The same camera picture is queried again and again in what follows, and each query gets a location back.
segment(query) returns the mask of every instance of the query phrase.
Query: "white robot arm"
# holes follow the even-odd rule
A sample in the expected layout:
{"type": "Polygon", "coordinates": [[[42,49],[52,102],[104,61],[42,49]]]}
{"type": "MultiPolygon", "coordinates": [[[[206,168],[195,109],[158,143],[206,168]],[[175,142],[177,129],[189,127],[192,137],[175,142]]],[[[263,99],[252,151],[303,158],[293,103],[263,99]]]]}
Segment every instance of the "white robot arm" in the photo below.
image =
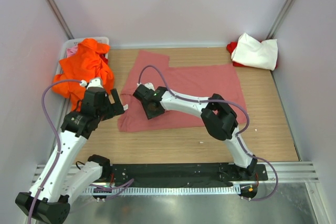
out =
{"type": "Polygon", "coordinates": [[[117,91],[113,89],[111,93],[113,104],[110,103],[101,79],[92,79],[86,86],[80,111],[74,110],[65,116],[59,134],[59,155],[55,147],[29,192],[19,193],[16,197],[15,203],[26,215],[33,205],[33,199],[37,198],[33,206],[33,218],[49,224],[61,224],[68,216],[72,203],[91,183],[99,179],[106,180],[110,176],[110,160],[92,155],[81,170],[65,181],[77,154],[99,122],[124,113],[117,91]],[[48,175],[57,156],[58,161],[48,175]]]}
{"type": "Polygon", "coordinates": [[[220,95],[193,97],[173,90],[168,91],[165,87],[155,90],[151,83],[138,85],[133,95],[142,103],[148,119],[159,116],[166,110],[180,111],[201,118],[208,133],[226,144],[235,165],[241,168],[241,176],[247,178],[253,174],[257,160],[252,158],[252,152],[248,150],[242,137],[237,135],[239,128],[236,113],[226,103],[212,102],[224,101],[220,95]]]}
{"type": "MultiPolygon", "coordinates": [[[[81,192],[92,182],[106,180],[111,174],[110,160],[93,155],[81,170],[65,182],[78,152],[99,122],[124,113],[117,91],[111,90],[114,98],[114,104],[111,104],[100,78],[92,79],[86,88],[80,111],[71,111],[64,118],[60,133],[60,155],[51,174],[47,176],[58,154],[57,148],[29,192],[19,193],[15,200],[18,207],[28,215],[33,199],[37,198],[33,206],[33,218],[45,223],[62,224],[69,214],[71,204],[81,192]],[[48,178],[42,188],[41,182],[46,177],[48,178]]],[[[239,129],[236,113],[226,103],[213,102],[223,101],[220,95],[193,97],[175,91],[168,92],[164,87],[154,90],[154,86],[147,83],[139,85],[134,96],[141,101],[148,119],[159,116],[166,110],[181,111],[201,118],[208,133],[224,141],[242,179],[249,178],[254,173],[257,160],[251,157],[252,152],[237,135],[239,129]]]]}

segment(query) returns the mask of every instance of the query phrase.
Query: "orange cloth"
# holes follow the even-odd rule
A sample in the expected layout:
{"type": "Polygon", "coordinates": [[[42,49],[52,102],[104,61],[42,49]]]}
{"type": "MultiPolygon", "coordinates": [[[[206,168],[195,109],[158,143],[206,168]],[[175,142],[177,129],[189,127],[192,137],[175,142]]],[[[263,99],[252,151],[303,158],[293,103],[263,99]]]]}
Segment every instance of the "orange cloth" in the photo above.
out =
{"type": "MultiPolygon", "coordinates": [[[[110,94],[113,89],[114,75],[112,70],[100,58],[100,54],[106,54],[110,50],[110,46],[98,43],[94,39],[85,39],[78,44],[78,51],[75,55],[60,60],[63,74],[57,74],[54,82],[65,79],[85,80],[89,82],[95,77],[100,77],[103,86],[110,94]]],[[[54,92],[70,98],[72,109],[76,107],[77,101],[84,98],[85,88],[75,82],[63,82],[53,86],[54,92]]]]}

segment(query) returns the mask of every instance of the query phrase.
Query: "pink cloth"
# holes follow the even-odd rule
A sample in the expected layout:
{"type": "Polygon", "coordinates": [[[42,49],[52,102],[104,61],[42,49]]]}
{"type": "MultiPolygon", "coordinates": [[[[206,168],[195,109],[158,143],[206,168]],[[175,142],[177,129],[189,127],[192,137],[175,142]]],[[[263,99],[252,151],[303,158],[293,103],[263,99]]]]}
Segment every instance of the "pink cloth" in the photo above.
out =
{"type": "Polygon", "coordinates": [[[67,49],[67,57],[74,56],[77,53],[78,45],[67,49]]]}
{"type": "MultiPolygon", "coordinates": [[[[141,70],[147,65],[155,65],[165,76],[169,87],[179,93],[197,97],[210,97],[220,94],[225,100],[233,101],[246,109],[242,89],[235,68],[231,64],[201,67],[170,68],[169,56],[141,50],[131,69],[120,97],[129,108],[118,119],[119,131],[137,132],[148,130],[172,129],[204,126],[202,119],[178,111],[166,111],[163,115],[148,120],[143,107],[133,93],[141,70]]],[[[141,83],[151,82],[154,87],[164,86],[159,74],[147,68],[141,83]]],[[[238,123],[246,122],[244,114],[237,108],[238,123]]]]}

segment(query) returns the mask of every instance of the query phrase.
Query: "wooden floor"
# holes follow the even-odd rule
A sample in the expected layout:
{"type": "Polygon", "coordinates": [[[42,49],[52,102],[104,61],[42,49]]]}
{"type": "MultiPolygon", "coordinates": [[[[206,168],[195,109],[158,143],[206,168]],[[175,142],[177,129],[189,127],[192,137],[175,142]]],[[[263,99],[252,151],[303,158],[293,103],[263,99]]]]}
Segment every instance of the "wooden floor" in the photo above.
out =
{"type": "MultiPolygon", "coordinates": [[[[171,67],[231,62],[225,48],[169,48],[148,51],[169,55],[171,67]]],[[[137,55],[137,49],[111,50],[109,53],[109,66],[114,72],[115,88],[119,92],[137,55]]],[[[293,140],[270,71],[256,68],[236,70],[250,116],[250,127],[243,133],[248,148],[256,156],[269,161],[297,161],[293,140]]],[[[204,127],[125,133],[118,131],[117,118],[99,124],[76,160],[86,161],[92,154],[107,157],[114,164],[233,161],[223,142],[209,136],[204,127]]]]}

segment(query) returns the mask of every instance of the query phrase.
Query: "white basket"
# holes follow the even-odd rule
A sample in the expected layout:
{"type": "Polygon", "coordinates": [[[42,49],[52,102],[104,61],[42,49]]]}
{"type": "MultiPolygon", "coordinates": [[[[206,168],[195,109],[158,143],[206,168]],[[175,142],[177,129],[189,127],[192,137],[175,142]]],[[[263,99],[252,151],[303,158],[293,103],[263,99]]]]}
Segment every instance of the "white basket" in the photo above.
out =
{"type": "MultiPolygon", "coordinates": [[[[90,37],[90,38],[95,39],[99,43],[103,43],[103,44],[107,44],[107,45],[110,42],[109,38],[107,38],[107,37],[90,37]]],[[[67,57],[67,49],[78,45],[79,43],[81,43],[85,39],[87,39],[87,38],[70,39],[67,42],[65,42],[62,46],[61,51],[60,51],[59,59],[60,60],[65,59],[67,57]]],[[[60,73],[63,73],[63,70],[61,69],[60,64],[58,64],[57,69],[56,69],[56,74],[60,74],[60,73]]]]}

